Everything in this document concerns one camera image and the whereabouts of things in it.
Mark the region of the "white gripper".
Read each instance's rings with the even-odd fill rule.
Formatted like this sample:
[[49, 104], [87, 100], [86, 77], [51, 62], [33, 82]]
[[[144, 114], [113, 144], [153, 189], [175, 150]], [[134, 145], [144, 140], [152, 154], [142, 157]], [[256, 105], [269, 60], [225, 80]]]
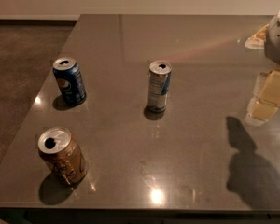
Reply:
[[[265, 49], [266, 57], [280, 64], [280, 9], [269, 25], [264, 25], [246, 40], [245, 47], [254, 50]], [[260, 73], [257, 76], [253, 97], [247, 106], [245, 122], [251, 126], [261, 126], [279, 107], [280, 67], [277, 67], [270, 73]]]

